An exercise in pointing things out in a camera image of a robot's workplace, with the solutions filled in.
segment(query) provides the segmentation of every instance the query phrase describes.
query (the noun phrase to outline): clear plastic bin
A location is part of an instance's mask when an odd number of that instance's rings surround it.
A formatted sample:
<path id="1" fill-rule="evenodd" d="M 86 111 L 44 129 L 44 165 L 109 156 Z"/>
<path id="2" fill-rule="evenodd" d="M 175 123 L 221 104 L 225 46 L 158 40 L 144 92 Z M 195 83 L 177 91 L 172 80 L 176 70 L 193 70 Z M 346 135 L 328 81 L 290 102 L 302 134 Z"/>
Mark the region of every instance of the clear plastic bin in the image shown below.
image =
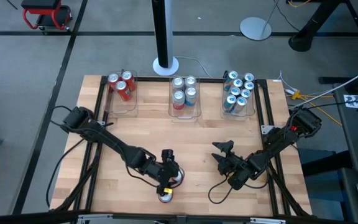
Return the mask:
<path id="1" fill-rule="evenodd" d="M 244 75 L 239 75 L 239 79 L 243 79 Z M 247 119 L 247 116 L 252 116 L 255 114 L 254 109 L 254 91 L 255 89 L 251 91 L 250 97 L 248 97 L 246 106 L 238 113 L 227 113 L 223 110 L 223 102 L 226 100 L 226 97 L 228 96 L 229 92 L 223 90 L 222 85 L 222 98 L 221 98 L 221 117 L 223 119 L 230 119 L 230 120 L 236 120 L 236 121 L 245 121 Z"/>
<path id="2" fill-rule="evenodd" d="M 113 90 L 113 87 L 107 83 L 105 87 L 105 96 L 106 102 L 104 105 L 104 110 L 109 113 L 110 117 L 113 118 L 133 118 L 137 116 L 138 113 L 138 84 L 137 84 L 137 73 L 133 70 L 121 70 L 121 71 L 112 71 L 107 74 L 110 75 L 112 73 L 118 74 L 122 77 L 122 73 L 128 71 L 131 72 L 134 77 L 134 83 L 136 89 L 131 91 L 131 99 L 125 101 L 121 98 L 121 95 L 116 91 Z"/>
<path id="3" fill-rule="evenodd" d="M 197 92 L 197 97 L 195 100 L 195 104 L 193 106 L 188 106 L 185 104 L 184 108 L 182 109 L 175 109 L 173 107 L 172 97 L 174 88 L 172 85 L 172 81 L 174 78 L 177 78 L 179 76 L 170 77 L 169 79 L 169 107 L 168 107 L 168 114 L 172 117 L 172 121 L 176 123 L 194 123 L 197 121 L 198 117 L 201 115 L 201 100 L 200 100 L 200 79 L 196 79 L 195 88 Z M 181 76 L 179 78 L 182 78 L 183 81 L 185 81 L 185 78 L 188 76 Z"/>

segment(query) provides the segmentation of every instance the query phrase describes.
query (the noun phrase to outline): red soda can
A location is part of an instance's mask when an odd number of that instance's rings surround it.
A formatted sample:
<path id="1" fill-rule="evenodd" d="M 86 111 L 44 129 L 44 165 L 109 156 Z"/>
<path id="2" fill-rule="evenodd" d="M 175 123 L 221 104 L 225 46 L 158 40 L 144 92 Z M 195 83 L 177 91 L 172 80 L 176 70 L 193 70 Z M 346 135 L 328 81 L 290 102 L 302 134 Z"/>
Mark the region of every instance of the red soda can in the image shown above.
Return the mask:
<path id="1" fill-rule="evenodd" d="M 122 100 L 128 101 L 132 98 L 131 91 L 125 81 L 118 81 L 116 85 L 116 90 L 121 96 Z"/>
<path id="2" fill-rule="evenodd" d="M 127 85 L 129 86 L 129 89 L 131 91 L 136 90 L 135 78 L 134 78 L 132 72 L 130 72 L 130 71 L 123 72 L 122 79 L 127 83 Z"/>
<path id="3" fill-rule="evenodd" d="M 116 73 L 110 74 L 108 77 L 108 81 L 109 81 L 109 85 L 111 87 L 110 90 L 111 91 L 115 90 L 117 82 L 119 81 L 119 75 Z"/>

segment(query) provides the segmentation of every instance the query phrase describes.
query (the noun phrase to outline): paper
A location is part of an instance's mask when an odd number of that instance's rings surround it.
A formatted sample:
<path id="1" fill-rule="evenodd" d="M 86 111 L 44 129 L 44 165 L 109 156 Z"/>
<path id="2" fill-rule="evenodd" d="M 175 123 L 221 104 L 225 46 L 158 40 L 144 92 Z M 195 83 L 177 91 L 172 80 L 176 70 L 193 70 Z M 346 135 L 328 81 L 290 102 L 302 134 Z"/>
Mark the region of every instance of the paper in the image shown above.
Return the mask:
<path id="1" fill-rule="evenodd" d="M 345 99 L 345 102 L 358 101 L 357 95 L 343 95 L 343 98 Z M 358 102 L 357 103 L 346 103 L 346 107 L 358 108 Z"/>

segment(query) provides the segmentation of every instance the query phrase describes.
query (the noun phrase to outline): can lid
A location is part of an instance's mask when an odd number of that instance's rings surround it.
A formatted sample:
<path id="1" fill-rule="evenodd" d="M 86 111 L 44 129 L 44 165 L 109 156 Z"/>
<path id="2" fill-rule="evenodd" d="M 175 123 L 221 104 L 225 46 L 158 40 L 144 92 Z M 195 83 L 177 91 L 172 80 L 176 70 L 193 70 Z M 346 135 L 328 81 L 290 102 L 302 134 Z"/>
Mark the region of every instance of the can lid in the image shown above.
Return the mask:
<path id="1" fill-rule="evenodd" d="M 176 77 L 173 79 L 173 84 L 175 85 L 182 85 L 183 84 L 183 79 L 180 77 Z"/>
<path id="2" fill-rule="evenodd" d="M 228 103 L 235 103 L 236 102 L 236 97 L 233 96 L 233 95 L 229 95 L 229 96 L 227 96 L 226 101 Z"/>
<path id="3" fill-rule="evenodd" d="M 235 79 L 235 80 L 233 81 L 233 85 L 234 85 L 235 87 L 241 87 L 241 86 L 242 86 L 242 81 L 241 81 L 239 78 L 237 78 L 237 79 Z"/>
<path id="4" fill-rule="evenodd" d="M 247 89 L 241 90 L 241 96 L 248 98 L 248 97 L 250 97 L 250 95 L 251 95 L 251 92 L 249 90 L 247 90 Z"/>
<path id="5" fill-rule="evenodd" d="M 251 73 L 246 73 L 246 75 L 244 77 L 246 78 L 247 81 L 254 80 L 254 75 Z"/>
<path id="6" fill-rule="evenodd" d="M 236 71 L 229 72 L 229 77 L 230 78 L 237 78 L 238 76 L 239 76 L 239 74 Z"/>
<path id="7" fill-rule="evenodd" d="M 122 73 L 122 79 L 128 80 L 132 78 L 132 72 L 130 71 L 125 71 Z"/>
<path id="8" fill-rule="evenodd" d="M 119 81 L 117 82 L 116 88 L 117 90 L 123 90 L 127 86 L 127 83 L 125 81 Z"/>
<path id="9" fill-rule="evenodd" d="M 247 104 L 247 100 L 244 97 L 240 96 L 237 98 L 237 104 L 240 106 L 245 106 Z"/>
<path id="10" fill-rule="evenodd" d="M 118 80 L 118 78 L 119 78 L 118 74 L 112 73 L 109 75 L 108 80 L 109 80 L 109 82 L 116 82 Z"/>
<path id="11" fill-rule="evenodd" d="M 177 90 L 174 94 L 173 94 L 173 98 L 176 100 L 181 100 L 185 97 L 185 94 L 183 94 L 183 91 L 181 90 Z"/>
<path id="12" fill-rule="evenodd" d="M 194 76 L 189 76 L 186 78 L 186 83 L 193 85 L 194 83 L 196 83 L 196 78 Z"/>
<path id="13" fill-rule="evenodd" d="M 197 90 L 194 87 L 189 87 L 186 89 L 186 95 L 195 96 L 197 94 Z"/>
<path id="14" fill-rule="evenodd" d="M 238 94 L 240 94 L 240 88 L 238 88 L 238 87 L 233 87 L 233 88 L 231 88 L 230 93 L 231 93 L 232 95 L 238 95 Z"/>
<path id="15" fill-rule="evenodd" d="M 254 83 L 248 81 L 244 84 L 244 87 L 247 89 L 247 90 L 253 90 L 254 89 Z"/>

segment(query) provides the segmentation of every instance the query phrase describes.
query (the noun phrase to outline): red chair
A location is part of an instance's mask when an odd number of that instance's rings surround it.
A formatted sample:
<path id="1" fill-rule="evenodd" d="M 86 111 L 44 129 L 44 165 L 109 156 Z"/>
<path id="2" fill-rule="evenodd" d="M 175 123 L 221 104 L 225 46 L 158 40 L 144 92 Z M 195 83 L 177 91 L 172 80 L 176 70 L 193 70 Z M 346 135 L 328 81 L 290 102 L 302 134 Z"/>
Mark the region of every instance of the red chair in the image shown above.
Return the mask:
<path id="1" fill-rule="evenodd" d="M 23 0 L 23 19 L 31 28 L 45 30 L 45 27 L 56 27 L 57 29 L 70 31 L 68 23 L 73 19 L 71 9 L 62 6 L 61 0 Z M 27 12 L 40 15 L 33 26 L 26 18 Z"/>

